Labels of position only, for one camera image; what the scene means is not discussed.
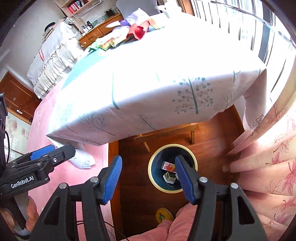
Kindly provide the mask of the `person's left hand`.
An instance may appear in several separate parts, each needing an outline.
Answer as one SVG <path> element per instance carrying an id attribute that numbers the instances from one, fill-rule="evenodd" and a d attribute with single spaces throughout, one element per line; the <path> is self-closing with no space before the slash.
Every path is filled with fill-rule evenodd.
<path id="1" fill-rule="evenodd" d="M 16 203 L 20 203 L 20 212 L 26 220 L 26 230 L 31 232 L 39 218 L 37 212 L 37 206 L 32 197 L 28 194 L 22 194 L 17 196 Z M 5 201 L 1 201 L 1 215 L 3 216 L 6 224 L 8 225 L 10 231 L 14 234 L 20 232 L 20 225 L 15 219 L 15 215 L 11 212 L 11 208 L 5 207 Z"/>

